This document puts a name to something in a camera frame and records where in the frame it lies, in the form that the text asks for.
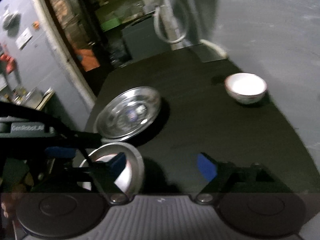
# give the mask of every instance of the gray plastic panel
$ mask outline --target gray plastic panel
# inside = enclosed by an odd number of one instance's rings
[[[136,196],[112,207],[103,221],[73,240],[250,240],[226,226],[210,206],[188,196]],[[299,240],[296,236],[283,238]],[[25,240],[37,240],[27,236]]]

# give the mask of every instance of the white cable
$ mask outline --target white cable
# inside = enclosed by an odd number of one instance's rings
[[[167,39],[163,35],[161,30],[160,30],[161,28],[160,28],[160,7],[159,6],[156,7],[156,11],[155,11],[155,14],[154,14],[153,23],[154,23],[154,28],[155,28],[155,32],[156,32],[157,36],[158,36],[159,39],[161,39],[162,41],[164,41],[166,43],[169,43],[169,44],[176,44],[176,43],[181,42],[187,36],[188,30],[189,30],[189,14],[188,14],[188,11],[187,11],[186,7],[184,6],[184,4],[183,4],[183,2],[181,0],[177,0],[177,3],[180,5],[180,7],[182,9],[183,18],[184,18],[184,21],[185,21],[185,29],[182,32],[181,37],[178,38],[175,41],[170,41],[169,39]]]

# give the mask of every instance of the wall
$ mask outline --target wall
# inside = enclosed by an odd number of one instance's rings
[[[48,104],[50,114],[59,117],[72,129],[84,130],[91,109],[67,78],[63,64],[49,45],[44,30],[35,31],[32,28],[32,23],[38,20],[32,1],[1,0],[1,16],[7,5],[10,11],[21,14],[20,23],[12,30],[7,32],[0,28],[0,43],[7,44],[9,53],[18,63],[16,74],[8,76],[10,88],[14,89],[18,80],[27,90],[37,87],[46,92],[51,87],[56,95]],[[19,50],[15,41],[26,28],[31,30],[33,37],[23,50]]]
[[[264,78],[320,170],[320,0],[188,1],[189,41],[219,44]]]

